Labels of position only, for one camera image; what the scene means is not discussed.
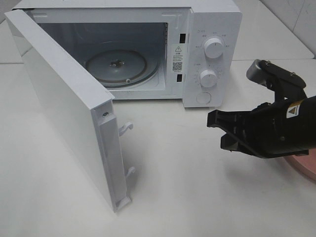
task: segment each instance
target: white table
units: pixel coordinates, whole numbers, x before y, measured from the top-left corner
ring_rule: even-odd
[[[273,93],[232,64],[221,110],[251,110]],[[316,94],[316,60],[276,60]],[[220,150],[210,109],[178,100],[115,102],[133,202],[114,214],[43,115],[23,65],[0,65],[0,236],[315,237],[316,185],[282,158]]]
[[[243,19],[233,60],[314,58],[260,1],[235,2],[243,13]],[[0,45],[0,63],[22,63],[5,21],[0,24]]]

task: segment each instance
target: microwave knob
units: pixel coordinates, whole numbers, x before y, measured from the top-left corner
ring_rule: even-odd
[[[204,43],[204,52],[208,58],[218,58],[224,51],[224,43],[220,38],[209,38]]]
[[[199,80],[203,87],[212,87],[217,83],[217,75],[213,70],[205,70],[199,75]]]

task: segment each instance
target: open microwave door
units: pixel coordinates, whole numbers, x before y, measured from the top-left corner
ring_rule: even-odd
[[[45,114],[113,211],[120,209],[130,199],[113,95],[27,13],[5,15]]]

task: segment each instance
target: white microwave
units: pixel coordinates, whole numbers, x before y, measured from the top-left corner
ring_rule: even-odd
[[[220,106],[241,12],[232,0],[22,0],[5,14],[47,116],[114,211],[130,199],[115,99]]]

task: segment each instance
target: glass turntable plate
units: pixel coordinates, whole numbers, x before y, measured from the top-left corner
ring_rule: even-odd
[[[112,41],[80,48],[81,64],[106,88],[138,84],[153,76],[160,56],[154,45]]]

